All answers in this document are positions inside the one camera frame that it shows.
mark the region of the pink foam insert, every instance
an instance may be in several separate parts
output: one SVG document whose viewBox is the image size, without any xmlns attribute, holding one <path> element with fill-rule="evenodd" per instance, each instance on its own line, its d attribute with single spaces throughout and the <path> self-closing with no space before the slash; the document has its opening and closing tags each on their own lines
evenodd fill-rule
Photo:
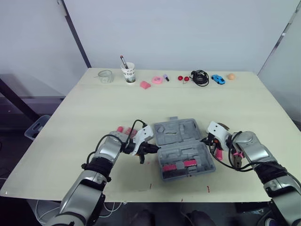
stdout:
<svg viewBox="0 0 301 226">
<path fill-rule="evenodd" d="M 172 170 L 176 170 L 176 169 L 177 169 L 177 166 L 175 164 L 166 165 L 166 166 L 162 167 L 163 172 L 172 171 Z"/>
<path fill-rule="evenodd" d="M 196 164 L 197 164 L 197 161 L 195 159 L 184 161 L 184 166 L 185 167 L 195 166 Z"/>
</svg>

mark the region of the orange ball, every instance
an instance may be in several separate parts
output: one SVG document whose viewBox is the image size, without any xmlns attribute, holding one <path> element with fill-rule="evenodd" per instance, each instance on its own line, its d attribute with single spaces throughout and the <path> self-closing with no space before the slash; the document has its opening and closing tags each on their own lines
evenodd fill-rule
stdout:
<svg viewBox="0 0 301 226">
<path fill-rule="evenodd" d="M 233 73 L 228 74 L 227 77 L 228 77 L 229 80 L 234 80 L 235 79 L 235 75 Z"/>
</svg>

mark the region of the gray plastic case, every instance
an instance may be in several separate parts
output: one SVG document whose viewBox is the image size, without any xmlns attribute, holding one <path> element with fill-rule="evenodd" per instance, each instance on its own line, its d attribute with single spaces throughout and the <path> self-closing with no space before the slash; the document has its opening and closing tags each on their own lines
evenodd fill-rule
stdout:
<svg viewBox="0 0 301 226">
<path fill-rule="evenodd" d="M 206 145 L 201 142 L 201 133 L 194 119 L 178 120 L 171 117 L 170 121 L 156 123 L 155 139 L 161 176 L 164 181 L 196 176 L 215 171 L 214 162 Z M 185 167 L 184 161 L 195 160 L 196 165 Z M 163 167 L 176 167 L 163 172 Z"/>
</svg>

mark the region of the silver arm segment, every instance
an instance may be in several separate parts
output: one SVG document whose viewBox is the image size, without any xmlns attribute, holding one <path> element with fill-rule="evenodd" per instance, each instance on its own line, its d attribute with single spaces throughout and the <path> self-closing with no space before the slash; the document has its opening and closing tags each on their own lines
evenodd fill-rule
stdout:
<svg viewBox="0 0 301 226">
<path fill-rule="evenodd" d="M 111 180 L 109 174 L 120 151 L 126 149 L 127 153 L 131 153 L 135 150 L 138 154 L 144 154 L 144 151 L 147 153 L 148 148 L 151 148 L 151 152 L 158 150 L 158 147 L 156 149 L 154 145 L 145 143 L 153 137 L 150 126 L 138 131 L 133 141 L 130 140 L 128 144 L 124 144 L 127 140 L 126 134 L 116 131 L 110 134 L 118 137 L 123 143 L 114 137 L 106 138 L 95 152 L 92 160 L 88 164 L 83 164 L 84 171 L 63 198 L 59 214 L 50 219 L 46 226 L 93 225 L 99 218 L 105 200 L 103 189 Z"/>
<path fill-rule="evenodd" d="M 269 203 L 278 220 L 290 226 L 301 222 L 301 188 L 296 180 L 284 167 L 278 164 L 275 157 L 260 143 L 257 136 L 250 131 L 231 135 L 227 129 L 212 121 L 207 129 L 207 139 L 217 139 L 223 150 L 229 151 L 233 147 L 243 152 L 252 168 L 263 183 L 263 188 L 272 198 Z"/>
</svg>

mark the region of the light wooden tabletop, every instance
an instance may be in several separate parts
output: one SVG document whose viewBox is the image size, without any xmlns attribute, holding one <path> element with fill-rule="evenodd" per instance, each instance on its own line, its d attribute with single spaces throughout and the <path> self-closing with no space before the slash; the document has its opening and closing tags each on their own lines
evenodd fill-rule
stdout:
<svg viewBox="0 0 301 226">
<path fill-rule="evenodd" d="M 236 79 L 230 81 L 230 72 L 209 72 L 223 76 L 226 83 L 210 79 L 207 87 L 198 87 L 177 80 L 189 76 L 187 71 L 136 70 L 136 82 L 127 84 L 120 69 L 111 69 L 113 83 L 103 84 L 96 78 L 100 70 L 88 69 L 68 94 L 10 174 L 1 196 L 61 200 L 103 135 L 118 126 L 130 127 L 135 119 L 153 125 L 171 116 L 194 118 L 203 135 L 210 121 L 226 124 L 231 133 L 253 131 L 278 162 L 301 179 L 301 133 L 254 73 L 235 72 Z M 141 81 L 150 83 L 165 73 L 170 82 L 139 87 Z M 141 165 L 138 157 L 119 156 L 104 190 L 106 202 L 269 200 L 253 171 L 236 172 L 214 160 L 214 173 L 163 182 L 157 154 L 145 158 Z"/>
</svg>

